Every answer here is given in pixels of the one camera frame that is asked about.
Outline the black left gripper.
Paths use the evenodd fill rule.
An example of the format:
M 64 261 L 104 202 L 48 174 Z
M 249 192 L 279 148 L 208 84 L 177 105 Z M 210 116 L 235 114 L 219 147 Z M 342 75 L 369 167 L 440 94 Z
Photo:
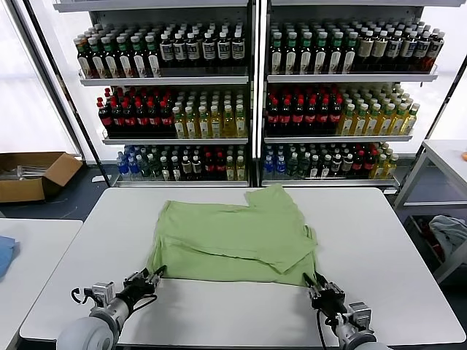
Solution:
M 122 300 L 127 305 L 136 305 L 141 299 L 154 293 L 166 269 L 167 265 L 162 265 L 154 273 L 149 274 L 146 268 L 132 273 L 123 281 Z

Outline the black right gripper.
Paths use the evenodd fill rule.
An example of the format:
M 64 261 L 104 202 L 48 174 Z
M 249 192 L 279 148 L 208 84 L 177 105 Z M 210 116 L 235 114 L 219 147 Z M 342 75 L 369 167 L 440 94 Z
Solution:
M 345 293 L 337 284 L 328 281 L 322 274 L 315 273 L 316 282 L 320 290 L 316 287 L 312 279 L 303 273 L 304 281 L 309 289 L 311 306 L 313 309 L 321 310 L 324 314 L 345 314 L 347 308 L 344 304 Z

